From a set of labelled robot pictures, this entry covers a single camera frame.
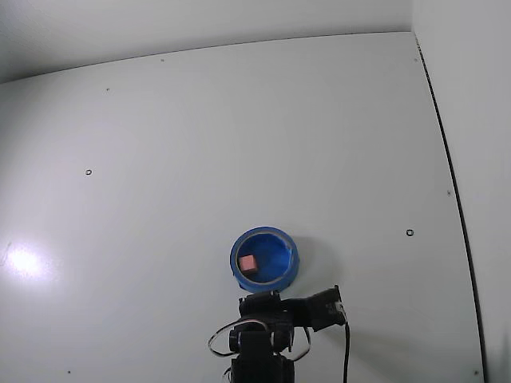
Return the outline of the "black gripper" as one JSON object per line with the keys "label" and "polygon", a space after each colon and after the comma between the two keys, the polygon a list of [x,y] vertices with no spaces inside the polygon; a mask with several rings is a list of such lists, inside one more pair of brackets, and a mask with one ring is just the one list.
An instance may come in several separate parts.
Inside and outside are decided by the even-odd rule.
{"label": "black gripper", "polygon": [[282,299],[278,292],[251,294],[239,302],[238,325],[255,325],[256,328],[294,328],[295,315],[292,300]]}

